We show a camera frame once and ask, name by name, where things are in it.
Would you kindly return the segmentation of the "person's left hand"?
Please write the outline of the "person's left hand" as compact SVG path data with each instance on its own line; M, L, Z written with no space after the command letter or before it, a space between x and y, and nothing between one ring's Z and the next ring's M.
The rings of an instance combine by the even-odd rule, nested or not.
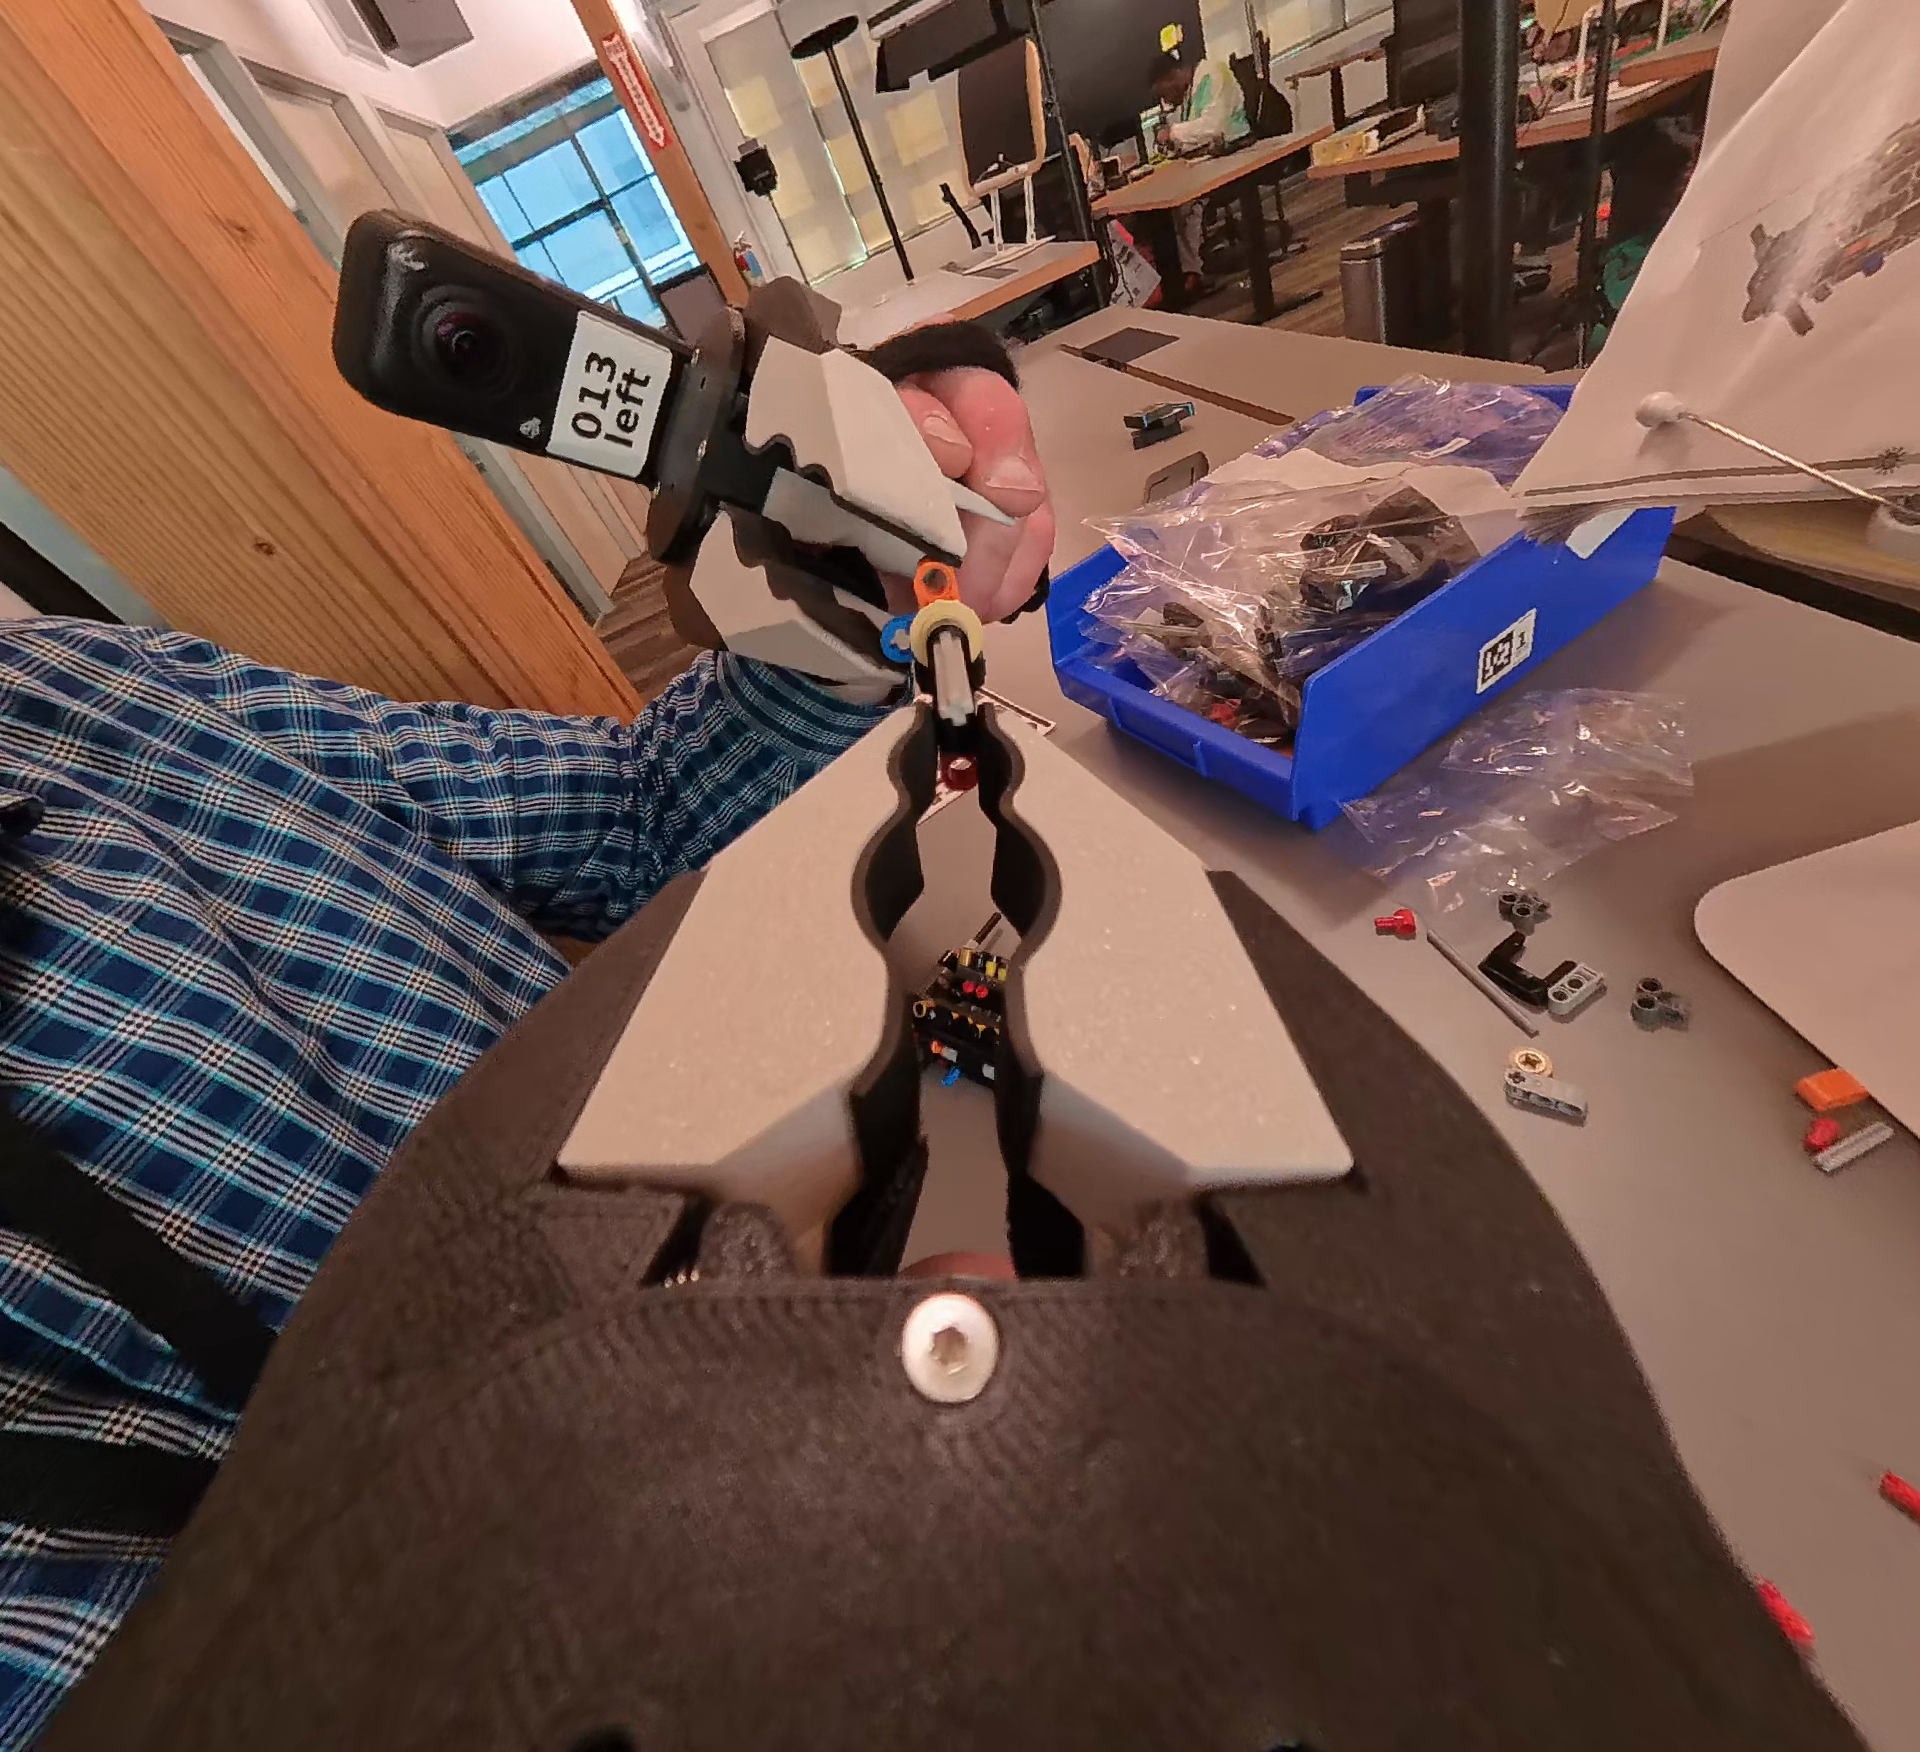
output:
M961 603L986 626L1027 609L1046 576L1059 522L1027 406L991 372L921 373L900 399L948 482L997 516L961 514Z

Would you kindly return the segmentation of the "grey trash can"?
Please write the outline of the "grey trash can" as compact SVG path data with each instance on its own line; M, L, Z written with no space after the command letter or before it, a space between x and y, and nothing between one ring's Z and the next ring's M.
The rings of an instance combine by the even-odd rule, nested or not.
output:
M1402 213L1338 247L1342 335L1380 347L1421 339L1420 219Z

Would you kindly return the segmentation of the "large black monitor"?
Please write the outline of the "large black monitor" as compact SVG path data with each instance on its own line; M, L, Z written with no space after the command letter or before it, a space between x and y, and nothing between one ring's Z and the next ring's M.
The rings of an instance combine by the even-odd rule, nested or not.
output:
M1138 133L1166 53L1205 54L1199 0L1038 0L1063 122L1088 148Z

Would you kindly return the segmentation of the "lego car chassis model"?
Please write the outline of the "lego car chassis model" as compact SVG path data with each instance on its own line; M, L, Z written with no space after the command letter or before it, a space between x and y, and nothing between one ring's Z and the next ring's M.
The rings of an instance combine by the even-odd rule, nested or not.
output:
M946 1087L970 1081L998 1087L1006 1034L1011 958L1003 949L1005 915L992 912L964 944L941 951L928 984L912 1001L920 1061Z

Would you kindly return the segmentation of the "black angled lego beam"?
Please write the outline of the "black angled lego beam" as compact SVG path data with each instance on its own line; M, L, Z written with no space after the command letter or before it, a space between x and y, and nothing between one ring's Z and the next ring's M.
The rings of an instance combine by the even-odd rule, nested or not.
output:
M1532 1012L1548 1012L1552 988L1571 978L1576 961L1562 960L1550 972L1536 974L1524 967L1528 933L1511 930L1481 961L1476 972L1501 995Z

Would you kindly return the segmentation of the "white lego instruction book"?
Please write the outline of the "white lego instruction book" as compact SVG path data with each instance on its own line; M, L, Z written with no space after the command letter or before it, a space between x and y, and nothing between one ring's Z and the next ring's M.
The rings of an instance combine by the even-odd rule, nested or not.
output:
M1915 509L1917 0L1733 0L1692 180L1511 491L1565 535L1645 509Z

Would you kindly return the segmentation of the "small lego axle assembly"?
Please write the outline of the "small lego axle assembly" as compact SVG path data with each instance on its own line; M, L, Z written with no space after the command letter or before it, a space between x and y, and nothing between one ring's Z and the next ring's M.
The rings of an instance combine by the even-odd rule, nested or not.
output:
M880 631L881 657L907 671L933 717L938 782L932 809L975 791L984 652L980 620L961 603L955 567L921 558L914 571L914 614Z

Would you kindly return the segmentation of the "pile of clear parts bags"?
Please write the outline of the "pile of clear parts bags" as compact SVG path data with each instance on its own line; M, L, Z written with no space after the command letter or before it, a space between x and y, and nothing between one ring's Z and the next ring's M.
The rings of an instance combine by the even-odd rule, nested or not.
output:
M1546 389L1412 376L1095 525L1093 657L1267 751L1305 688L1517 531L1511 488L1562 418Z

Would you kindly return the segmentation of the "grey beam with tan gear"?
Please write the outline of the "grey beam with tan gear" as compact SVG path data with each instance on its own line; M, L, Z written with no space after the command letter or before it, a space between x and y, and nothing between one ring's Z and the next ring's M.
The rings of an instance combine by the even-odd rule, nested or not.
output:
M1517 1112L1573 1127L1587 1124L1586 1095L1557 1075L1550 1056L1538 1047L1520 1044L1507 1055L1501 1089L1505 1102Z

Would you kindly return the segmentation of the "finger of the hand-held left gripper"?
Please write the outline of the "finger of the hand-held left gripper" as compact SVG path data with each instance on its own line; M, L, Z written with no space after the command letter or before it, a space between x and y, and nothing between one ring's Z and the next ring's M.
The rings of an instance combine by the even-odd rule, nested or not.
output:
M853 355L766 339L747 379L750 463L773 481L758 514L806 546L871 567L961 560L961 516L1011 519L948 481L897 389Z
M721 514L688 567L688 644L802 676L850 703L906 686L881 652L886 608L805 568L802 548L752 514Z

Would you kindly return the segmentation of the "wooden office desk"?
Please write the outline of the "wooden office desk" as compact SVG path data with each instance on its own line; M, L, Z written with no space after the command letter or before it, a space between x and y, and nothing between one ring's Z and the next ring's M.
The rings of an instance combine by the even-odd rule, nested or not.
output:
M1187 274L1180 262L1180 216L1191 204L1204 204L1212 196L1229 196L1239 211L1239 250L1253 292L1255 318L1262 324L1310 305L1323 296L1323 290L1274 296L1261 211L1261 184L1278 166L1309 158L1310 148L1331 138L1331 133L1331 126L1321 126L1285 140L1261 140L1230 154L1175 158L1108 192L1093 202L1090 211L1100 223L1143 218L1150 258L1161 278L1160 309L1168 314L1180 314L1187 309L1191 296Z

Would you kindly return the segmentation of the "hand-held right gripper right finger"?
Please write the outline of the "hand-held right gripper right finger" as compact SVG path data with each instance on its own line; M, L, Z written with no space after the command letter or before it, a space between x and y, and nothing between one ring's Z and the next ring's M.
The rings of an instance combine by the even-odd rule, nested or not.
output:
M1257 963L1268 908L1048 739L977 717L1003 986L997 1134L1017 1271L1075 1279L1090 1232L1216 1192L1332 1184L1351 1149Z

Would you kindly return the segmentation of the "person's plaid shirt torso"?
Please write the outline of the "person's plaid shirt torso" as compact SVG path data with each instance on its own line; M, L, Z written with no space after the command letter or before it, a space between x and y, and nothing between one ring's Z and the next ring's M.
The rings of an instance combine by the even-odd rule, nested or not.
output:
M567 965L380 809L399 703L3 627L3 1436L223 1456L398 1148Z

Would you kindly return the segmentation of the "person's left forearm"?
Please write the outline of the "person's left forearm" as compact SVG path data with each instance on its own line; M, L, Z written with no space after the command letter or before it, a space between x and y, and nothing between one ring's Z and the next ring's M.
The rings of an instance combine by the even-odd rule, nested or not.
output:
M628 726L386 705L368 717L371 796L528 922L600 940L849 753L902 695L900 684L827 686L708 653Z

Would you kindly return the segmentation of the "black pole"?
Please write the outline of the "black pole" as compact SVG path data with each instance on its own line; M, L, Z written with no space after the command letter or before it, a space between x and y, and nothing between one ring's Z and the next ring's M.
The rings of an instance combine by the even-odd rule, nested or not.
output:
M1520 0L1458 4L1458 331L1505 364L1514 300Z

